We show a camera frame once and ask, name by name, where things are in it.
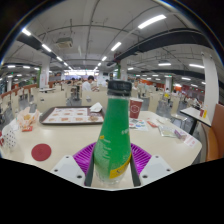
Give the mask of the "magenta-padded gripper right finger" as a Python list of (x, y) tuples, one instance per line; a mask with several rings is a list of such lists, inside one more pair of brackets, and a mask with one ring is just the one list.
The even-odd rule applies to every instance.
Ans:
[(134, 186), (145, 186), (174, 172), (160, 155), (151, 155), (135, 144), (131, 144), (131, 153), (130, 166)]

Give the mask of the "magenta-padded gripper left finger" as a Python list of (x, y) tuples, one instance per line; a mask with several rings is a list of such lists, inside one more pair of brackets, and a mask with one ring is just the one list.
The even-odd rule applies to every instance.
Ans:
[(73, 156), (65, 155), (54, 166), (51, 173), (78, 186), (90, 187), (94, 171), (94, 147), (95, 144), (91, 143)]

